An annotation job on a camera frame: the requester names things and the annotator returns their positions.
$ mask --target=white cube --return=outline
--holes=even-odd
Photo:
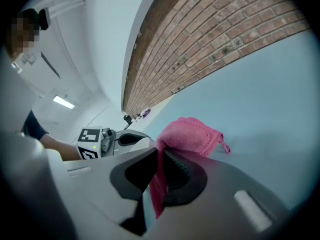
[[[82,160],[101,157],[102,126],[82,128],[77,141],[76,149]]]

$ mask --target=person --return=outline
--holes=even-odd
[[[46,17],[43,14],[39,15],[32,8],[20,12],[17,17],[13,18],[7,28],[4,44],[11,63],[14,63],[33,42],[37,41],[40,29],[46,30],[48,27]],[[58,151],[63,161],[80,160],[76,146],[50,136],[39,124],[32,110],[21,131],[39,140],[44,148]]]

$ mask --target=forearm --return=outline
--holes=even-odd
[[[70,145],[63,141],[56,140],[48,134],[45,134],[40,139],[40,142],[46,149],[58,151],[63,161],[80,160],[77,148],[74,145]]]

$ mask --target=fluorescent light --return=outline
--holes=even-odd
[[[64,100],[63,98],[60,98],[59,96],[55,96],[53,101],[65,106],[69,109],[73,109],[75,107],[75,105],[72,105],[70,102]]]

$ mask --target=white wall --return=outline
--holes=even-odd
[[[74,108],[59,125],[41,122],[51,136],[67,143],[73,143],[81,128],[85,126],[109,127],[115,131],[125,128],[123,114],[99,90],[87,102]]]
[[[85,0],[93,68],[120,111],[132,50],[153,0]]]

